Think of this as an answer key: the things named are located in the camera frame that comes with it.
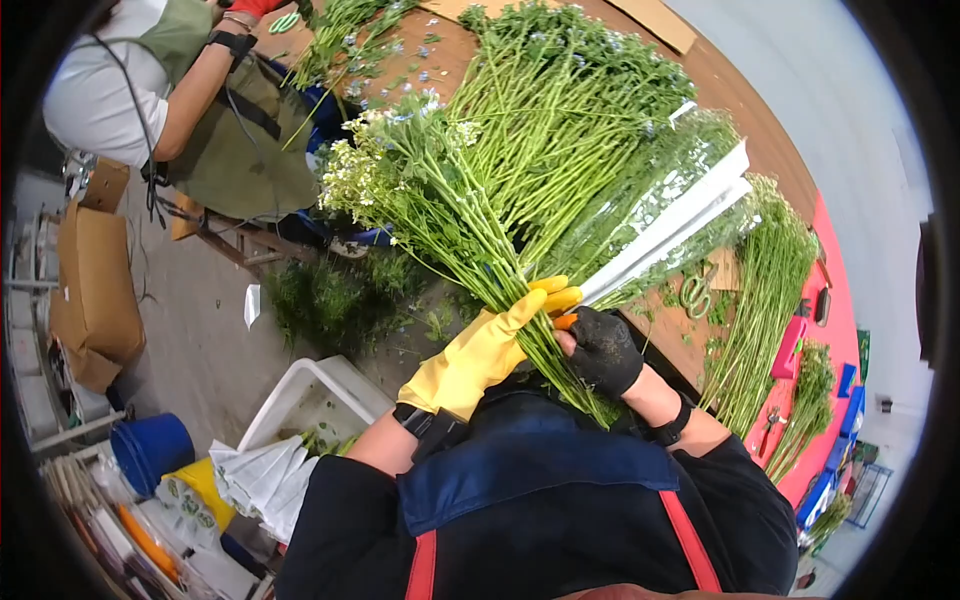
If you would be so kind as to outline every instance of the blue bin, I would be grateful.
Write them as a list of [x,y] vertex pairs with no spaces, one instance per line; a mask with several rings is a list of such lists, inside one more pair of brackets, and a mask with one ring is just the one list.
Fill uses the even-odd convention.
[[154,495],[160,477],[194,462],[193,440],[176,415],[118,421],[110,431],[110,447],[133,489]]
[[837,441],[833,443],[833,449],[830,451],[829,456],[827,456],[824,471],[836,471],[840,469],[840,465],[842,465],[844,459],[847,458],[847,452],[850,446],[851,442],[847,438],[837,438]]
[[867,391],[862,385],[858,385],[853,388],[853,394],[850,398],[850,406],[847,407],[847,412],[844,414],[843,422],[840,423],[841,437],[850,438],[860,430],[860,427],[857,423],[857,418],[860,417],[860,420],[862,421],[862,415],[866,409]]
[[856,366],[844,363],[840,373],[840,387],[837,388],[837,397],[850,397],[850,386],[856,376]]

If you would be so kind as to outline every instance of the smartwatch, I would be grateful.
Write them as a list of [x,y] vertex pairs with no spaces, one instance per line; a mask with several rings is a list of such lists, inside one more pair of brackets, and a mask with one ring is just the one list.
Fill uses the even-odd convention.
[[210,44],[220,44],[221,46],[227,46],[227,48],[229,48],[230,53],[233,55],[233,64],[230,66],[230,73],[232,73],[236,70],[240,61],[250,52],[254,44],[256,44],[256,36],[238,36],[237,34],[215,29],[210,32],[210,35],[206,39],[206,45],[208,46]]
[[690,421],[690,414],[697,407],[683,392],[677,392],[677,394],[680,395],[680,413],[672,421],[660,427],[651,427],[636,411],[628,408],[626,414],[611,425],[610,430],[614,433],[633,435],[663,447],[676,444],[680,441],[681,432]]
[[675,419],[660,427],[647,429],[646,439],[650,442],[668,447],[680,441],[680,433],[684,431],[684,427],[690,421],[690,413],[697,406],[683,392],[677,392],[677,394],[680,395],[680,413]]
[[434,415],[413,404],[398,402],[394,419],[418,440],[417,450],[411,457],[414,464],[459,444],[467,435],[467,422],[444,408]]

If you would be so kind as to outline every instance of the black fingerless glove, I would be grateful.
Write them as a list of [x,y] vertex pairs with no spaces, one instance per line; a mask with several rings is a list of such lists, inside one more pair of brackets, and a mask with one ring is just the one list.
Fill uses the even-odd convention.
[[569,357],[570,367],[606,398],[621,399],[643,369],[643,354],[636,349],[630,329],[614,315],[588,306],[575,312],[577,321],[570,334],[577,347]]

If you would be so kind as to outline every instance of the pink container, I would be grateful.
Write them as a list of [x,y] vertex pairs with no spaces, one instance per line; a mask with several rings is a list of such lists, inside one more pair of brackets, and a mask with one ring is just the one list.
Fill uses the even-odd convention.
[[783,333],[777,358],[770,369],[770,376],[774,379],[796,379],[797,369],[800,366],[800,354],[796,351],[797,344],[806,337],[807,321],[800,315],[794,315]]

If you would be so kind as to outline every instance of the wooden table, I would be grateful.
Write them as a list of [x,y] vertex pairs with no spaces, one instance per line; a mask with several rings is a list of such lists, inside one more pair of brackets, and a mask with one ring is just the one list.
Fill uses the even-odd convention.
[[[583,5],[586,14],[603,19],[610,29],[638,33],[645,40],[657,42],[650,32],[604,0],[578,1]],[[322,2],[314,0],[314,4],[319,7]],[[272,36],[267,33],[270,24],[290,10],[285,8],[268,14],[256,32],[260,37],[256,50],[268,57],[285,51],[288,55],[281,61],[287,64],[296,60],[312,38],[311,32],[302,24],[285,34]],[[427,22],[432,18],[439,18],[440,22],[428,27]],[[427,31],[436,33],[443,39],[437,43],[425,44],[430,55],[427,59],[420,59],[416,57],[417,47],[424,45],[423,37]],[[476,48],[475,36],[458,24],[422,9],[408,12],[400,20],[394,34],[403,39],[404,55],[380,62],[384,73],[371,81],[365,88],[365,94],[378,95],[381,89],[385,89],[398,77],[407,76],[414,89],[434,87],[442,102],[449,100],[473,57]],[[682,64],[693,82],[698,85],[697,102],[701,107],[725,108],[732,114],[737,131],[749,140],[747,155],[750,157],[750,171],[776,177],[780,181],[780,192],[784,198],[804,221],[812,223],[817,199],[813,178],[780,122],[743,75],[703,36],[698,36],[690,51],[682,57],[662,44],[658,46],[666,58]],[[418,67],[409,71],[408,66],[412,62],[416,62]],[[426,71],[431,78],[426,84],[418,81],[418,74],[422,71]],[[398,86],[389,92],[386,100],[395,101],[400,93],[401,88]],[[670,361],[694,388],[702,390],[705,344],[711,335],[722,334],[722,331],[711,331],[706,318],[693,324],[681,308],[662,307],[656,292],[648,293],[643,303],[645,309],[652,309],[656,313],[653,327],[644,316],[629,310],[629,305],[622,309],[624,315],[641,333],[649,337],[650,343],[657,347],[664,358]],[[684,342],[685,335],[689,336],[688,343]]]

